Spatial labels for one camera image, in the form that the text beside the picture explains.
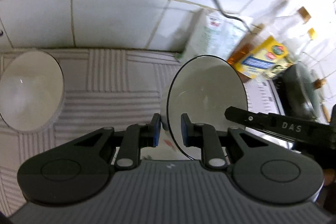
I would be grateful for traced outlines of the yellow label cooking wine bottle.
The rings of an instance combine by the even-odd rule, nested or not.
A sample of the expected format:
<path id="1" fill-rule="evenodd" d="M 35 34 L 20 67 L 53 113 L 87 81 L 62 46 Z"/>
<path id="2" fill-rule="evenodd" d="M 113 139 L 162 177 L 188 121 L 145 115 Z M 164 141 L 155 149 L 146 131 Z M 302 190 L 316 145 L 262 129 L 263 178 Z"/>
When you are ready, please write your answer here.
<path id="1" fill-rule="evenodd" d="M 259 23 L 255 23 L 251 33 L 242 38 L 227 62 L 234 67 L 244 83 L 261 77 L 288 55 L 288 47 L 284 45 L 288 32 L 294 32 L 310 19 L 311 16 L 304 7 L 290 16 L 266 15 Z"/>

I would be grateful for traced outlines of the dark cooking pot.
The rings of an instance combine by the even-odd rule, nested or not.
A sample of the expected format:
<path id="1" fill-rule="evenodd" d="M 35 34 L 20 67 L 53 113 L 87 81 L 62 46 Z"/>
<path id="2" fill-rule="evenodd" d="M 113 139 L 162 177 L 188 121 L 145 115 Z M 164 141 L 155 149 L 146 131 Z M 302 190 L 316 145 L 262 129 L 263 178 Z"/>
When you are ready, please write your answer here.
<path id="1" fill-rule="evenodd" d="M 285 114 L 309 121 L 323 117 L 329 122 L 323 91 L 326 83 L 326 78 L 320 78 L 303 62 L 292 65 L 281 76 L 280 99 Z"/>

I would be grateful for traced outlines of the white vinegar bottle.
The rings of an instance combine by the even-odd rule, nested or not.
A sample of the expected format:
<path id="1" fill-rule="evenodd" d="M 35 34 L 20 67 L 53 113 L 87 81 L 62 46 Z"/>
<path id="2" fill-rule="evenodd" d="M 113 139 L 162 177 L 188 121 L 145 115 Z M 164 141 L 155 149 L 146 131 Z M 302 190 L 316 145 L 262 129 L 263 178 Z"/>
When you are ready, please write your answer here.
<path id="1" fill-rule="evenodd" d="M 271 80 L 280 73 L 291 67 L 298 59 L 307 45 L 316 38 L 317 33 L 314 28 L 308 29 L 301 34 L 291 34 L 283 38 L 282 45 L 288 50 L 288 54 L 281 58 L 271 68 L 266 70 L 262 77 Z"/>

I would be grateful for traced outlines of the white salt bag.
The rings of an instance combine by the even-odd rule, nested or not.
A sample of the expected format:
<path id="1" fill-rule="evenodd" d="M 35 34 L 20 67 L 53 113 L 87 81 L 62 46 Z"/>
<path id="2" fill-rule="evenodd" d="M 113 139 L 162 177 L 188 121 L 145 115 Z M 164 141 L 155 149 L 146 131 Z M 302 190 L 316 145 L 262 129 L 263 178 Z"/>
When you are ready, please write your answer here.
<path id="1" fill-rule="evenodd" d="M 226 18 L 215 10 L 203 9 L 177 59 L 185 63 L 200 55 L 214 55 L 227 60 L 247 32 L 239 20 Z"/>

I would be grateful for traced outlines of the striped table mat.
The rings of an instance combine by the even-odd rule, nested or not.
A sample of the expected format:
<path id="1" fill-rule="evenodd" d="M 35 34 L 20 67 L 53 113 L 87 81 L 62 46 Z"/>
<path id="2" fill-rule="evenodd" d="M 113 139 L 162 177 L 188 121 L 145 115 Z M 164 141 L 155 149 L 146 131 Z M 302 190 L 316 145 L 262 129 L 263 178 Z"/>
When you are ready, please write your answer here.
<path id="1" fill-rule="evenodd" d="M 147 123 L 180 64 L 172 53 L 126 50 L 50 50 L 65 84 L 64 104 L 42 131 L 19 133 L 1 123 L 1 212 L 25 204 L 17 170 L 32 156 L 102 127 L 117 131 Z"/>

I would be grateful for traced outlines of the white ribbed bowl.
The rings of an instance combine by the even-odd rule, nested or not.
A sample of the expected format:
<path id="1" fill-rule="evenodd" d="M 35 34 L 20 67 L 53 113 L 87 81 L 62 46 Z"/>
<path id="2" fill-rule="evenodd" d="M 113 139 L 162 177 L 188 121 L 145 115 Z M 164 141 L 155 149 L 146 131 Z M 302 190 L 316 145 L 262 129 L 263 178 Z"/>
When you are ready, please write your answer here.
<path id="1" fill-rule="evenodd" d="M 162 93 L 162 127 L 183 159 L 201 159 L 201 150 L 186 147 L 181 132 L 181 115 L 193 123 L 205 123 L 219 131 L 236 126 L 225 118 L 228 107 L 248 109 L 245 87 L 225 60 L 212 55 L 194 57 L 184 63 Z"/>

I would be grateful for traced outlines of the white bowl dark rim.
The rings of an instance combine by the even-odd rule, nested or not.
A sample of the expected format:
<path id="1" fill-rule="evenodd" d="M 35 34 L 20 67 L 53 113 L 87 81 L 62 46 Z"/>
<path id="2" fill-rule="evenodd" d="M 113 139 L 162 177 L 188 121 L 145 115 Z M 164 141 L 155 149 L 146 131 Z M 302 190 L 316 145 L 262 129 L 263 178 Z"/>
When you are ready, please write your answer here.
<path id="1" fill-rule="evenodd" d="M 21 53 L 1 75 L 1 118 L 16 132 L 28 134 L 50 127 L 64 99 L 63 71 L 45 51 Z"/>

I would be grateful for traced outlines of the black induction cooktop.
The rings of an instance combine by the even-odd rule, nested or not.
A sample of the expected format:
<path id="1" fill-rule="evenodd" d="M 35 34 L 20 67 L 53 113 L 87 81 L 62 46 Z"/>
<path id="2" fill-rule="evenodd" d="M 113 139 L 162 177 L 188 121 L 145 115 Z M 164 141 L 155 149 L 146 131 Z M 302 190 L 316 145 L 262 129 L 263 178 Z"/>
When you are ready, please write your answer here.
<path id="1" fill-rule="evenodd" d="M 275 79 L 269 80 L 269 83 L 280 114 L 292 117 L 293 111 L 289 103 L 289 97 L 283 78 L 277 77 Z"/>

